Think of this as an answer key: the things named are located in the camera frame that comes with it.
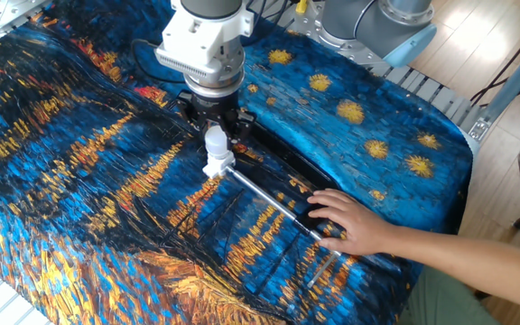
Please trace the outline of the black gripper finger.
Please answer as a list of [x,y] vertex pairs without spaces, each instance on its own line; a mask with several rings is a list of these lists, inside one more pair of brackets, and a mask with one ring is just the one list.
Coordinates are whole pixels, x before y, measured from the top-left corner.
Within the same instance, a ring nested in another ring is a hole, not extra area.
[[249,136],[256,121],[256,113],[234,110],[228,113],[228,135],[231,142],[241,142]]
[[190,91],[181,91],[177,96],[177,107],[182,118],[199,132],[200,137],[204,137],[209,123],[197,99]]

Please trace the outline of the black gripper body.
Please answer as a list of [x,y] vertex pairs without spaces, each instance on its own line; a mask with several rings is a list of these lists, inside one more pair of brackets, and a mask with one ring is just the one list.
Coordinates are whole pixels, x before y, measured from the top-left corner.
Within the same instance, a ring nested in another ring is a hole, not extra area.
[[203,128],[208,121],[215,122],[223,128],[230,128],[238,118],[238,94],[236,92],[224,97],[192,96],[197,117],[197,126]]

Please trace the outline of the person's right hand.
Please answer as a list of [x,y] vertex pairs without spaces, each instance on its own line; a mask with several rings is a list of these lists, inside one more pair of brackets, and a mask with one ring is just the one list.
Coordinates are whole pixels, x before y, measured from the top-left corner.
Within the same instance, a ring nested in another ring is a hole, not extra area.
[[390,254],[391,236],[396,227],[381,219],[355,199],[340,190],[317,190],[307,199],[320,205],[309,213],[310,218],[326,218],[342,226],[344,238],[324,237],[321,247],[349,255]]

